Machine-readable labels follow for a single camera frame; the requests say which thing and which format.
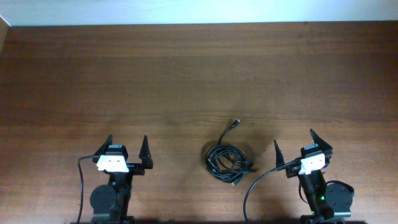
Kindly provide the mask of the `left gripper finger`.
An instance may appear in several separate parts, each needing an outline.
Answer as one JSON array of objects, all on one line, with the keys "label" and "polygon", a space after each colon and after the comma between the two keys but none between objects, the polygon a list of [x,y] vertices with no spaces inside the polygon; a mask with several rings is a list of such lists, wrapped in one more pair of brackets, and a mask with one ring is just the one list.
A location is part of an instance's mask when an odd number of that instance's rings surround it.
[{"label": "left gripper finger", "polygon": [[110,145],[113,144],[113,136],[110,134],[102,146],[93,154],[92,161],[98,162],[100,156],[105,155]]},{"label": "left gripper finger", "polygon": [[139,158],[142,162],[144,169],[153,169],[153,159],[149,150],[149,142],[147,135],[144,136],[142,146],[139,152]]}]

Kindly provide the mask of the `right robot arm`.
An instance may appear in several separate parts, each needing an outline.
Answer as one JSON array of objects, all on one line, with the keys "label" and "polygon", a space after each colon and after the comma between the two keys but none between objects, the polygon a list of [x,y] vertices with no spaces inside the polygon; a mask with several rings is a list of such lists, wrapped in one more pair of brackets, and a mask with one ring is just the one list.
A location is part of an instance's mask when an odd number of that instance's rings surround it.
[{"label": "right robot arm", "polygon": [[322,169],[330,164],[333,148],[314,130],[313,144],[301,148],[301,156],[285,162],[282,151],[274,141],[276,169],[284,170],[288,178],[299,180],[300,198],[305,198],[311,215],[302,215],[300,223],[344,223],[351,216],[354,188],[338,180],[326,181]]}]

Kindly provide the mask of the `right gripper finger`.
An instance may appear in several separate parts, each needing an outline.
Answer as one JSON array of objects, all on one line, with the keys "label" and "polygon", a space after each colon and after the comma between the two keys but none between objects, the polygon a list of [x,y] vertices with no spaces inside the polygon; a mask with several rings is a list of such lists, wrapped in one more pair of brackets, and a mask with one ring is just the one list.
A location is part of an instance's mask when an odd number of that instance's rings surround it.
[{"label": "right gripper finger", "polygon": [[284,157],[282,151],[279,148],[279,145],[276,140],[274,140],[274,147],[275,147],[275,167],[281,168],[285,165]]},{"label": "right gripper finger", "polygon": [[310,134],[314,143],[320,147],[324,155],[333,154],[333,148],[326,141],[324,141],[313,129],[310,129]]}]

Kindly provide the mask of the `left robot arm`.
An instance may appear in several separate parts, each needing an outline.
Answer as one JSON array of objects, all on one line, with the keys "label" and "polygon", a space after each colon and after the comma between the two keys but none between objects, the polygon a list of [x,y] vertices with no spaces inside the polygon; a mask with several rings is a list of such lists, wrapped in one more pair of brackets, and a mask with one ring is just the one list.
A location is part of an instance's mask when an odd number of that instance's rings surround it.
[{"label": "left robot arm", "polygon": [[139,151],[140,163],[128,163],[127,149],[122,144],[113,144],[112,135],[94,153],[93,162],[99,171],[109,175],[107,184],[94,189],[90,195],[93,208],[92,223],[134,224],[133,216],[127,214],[132,195],[132,179],[144,175],[154,166],[147,136],[144,136]]}]

